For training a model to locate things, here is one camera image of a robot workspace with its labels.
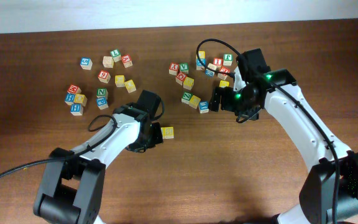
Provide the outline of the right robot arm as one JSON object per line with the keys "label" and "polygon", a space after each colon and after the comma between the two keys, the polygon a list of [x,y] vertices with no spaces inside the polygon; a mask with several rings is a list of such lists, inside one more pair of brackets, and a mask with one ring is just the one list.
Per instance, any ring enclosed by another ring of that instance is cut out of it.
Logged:
{"label": "right robot arm", "polygon": [[234,87],[217,87],[212,111],[233,112],[238,123],[257,120],[265,110],[299,150],[308,176],[299,203],[267,223],[342,223],[358,215],[358,152],[323,123],[286,69],[271,70],[260,49],[236,58]]}

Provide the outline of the yellow S block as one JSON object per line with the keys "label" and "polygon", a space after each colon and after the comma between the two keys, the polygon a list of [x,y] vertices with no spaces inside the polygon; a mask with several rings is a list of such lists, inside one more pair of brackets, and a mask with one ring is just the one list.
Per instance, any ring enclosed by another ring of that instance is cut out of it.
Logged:
{"label": "yellow S block", "polygon": [[173,139],[174,138],[174,128],[173,127],[162,127],[161,128],[162,137],[164,139]]}

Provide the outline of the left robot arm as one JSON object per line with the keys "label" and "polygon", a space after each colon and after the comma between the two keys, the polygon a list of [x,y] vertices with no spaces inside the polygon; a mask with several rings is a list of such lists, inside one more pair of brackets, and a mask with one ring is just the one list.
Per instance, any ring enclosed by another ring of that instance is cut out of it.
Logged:
{"label": "left robot arm", "polygon": [[94,136],[67,151],[50,153],[33,213],[48,223],[101,223],[106,169],[123,151],[143,153],[163,142],[159,116],[161,97],[144,90],[135,103],[116,108]]}

